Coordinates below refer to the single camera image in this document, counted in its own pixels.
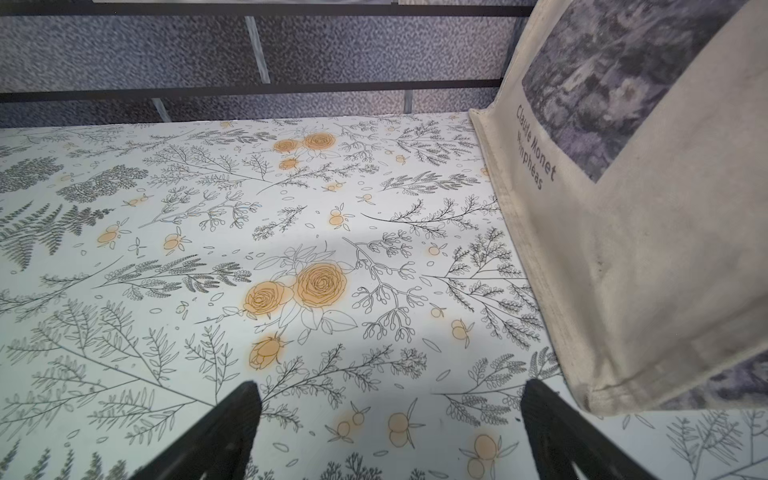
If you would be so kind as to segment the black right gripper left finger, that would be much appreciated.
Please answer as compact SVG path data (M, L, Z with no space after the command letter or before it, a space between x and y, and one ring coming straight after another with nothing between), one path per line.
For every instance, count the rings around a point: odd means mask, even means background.
M261 414L257 384L244 382L132 477L243 479Z

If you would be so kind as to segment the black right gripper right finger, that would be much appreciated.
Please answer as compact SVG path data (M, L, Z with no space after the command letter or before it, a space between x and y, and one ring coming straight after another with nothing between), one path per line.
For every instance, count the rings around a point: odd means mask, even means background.
M541 479L654 478L542 381L525 384L520 408Z

